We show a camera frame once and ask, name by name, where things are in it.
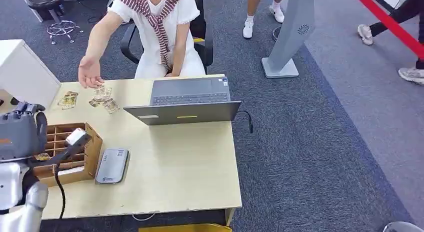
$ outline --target white cabinet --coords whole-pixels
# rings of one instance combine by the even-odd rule
[[[48,108],[60,87],[59,80],[22,39],[0,40],[0,90],[19,101]]]

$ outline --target chair base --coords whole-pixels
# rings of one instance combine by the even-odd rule
[[[55,36],[67,36],[69,38],[69,43],[74,43],[75,40],[72,39],[70,33],[75,29],[79,29],[80,33],[84,31],[73,21],[70,20],[60,20],[58,15],[53,9],[48,10],[53,17],[56,23],[50,25],[47,28],[47,33],[50,35],[50,43],[52,45],[56,45],[56,41],[54,40]]]

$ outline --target person's hand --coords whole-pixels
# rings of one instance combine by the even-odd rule
[[[84,87],[97,88],[105,81],[100,77],[100,62],[87,56],[82,57],[78,67],[78,81]]]
[[[165,77],[178,77],[178,75],[174,74],[174,73],[167,73],[165,75]]]

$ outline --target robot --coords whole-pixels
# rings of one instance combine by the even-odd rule
[[[34,175],[33,168],[56,165],[59,185],[60,162],[78,153],[91,139],[85,131],[76,129],[66,138],[69,146],[61,154],[46,161],[34,159],[35,154],[44,152],[47,141],[44,110],[39,104],[20,102],[12,112],[0,114],[0,232],[40,231],[49,191]],[[63,188],[59,187],[65,202]]]

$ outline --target logo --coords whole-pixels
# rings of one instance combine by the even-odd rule
[[[310,29],[311,29],[311,27],[309,25],[304,24],[297,29],[297,33],[299,35],[304,35],[304,34],[308,33]]]

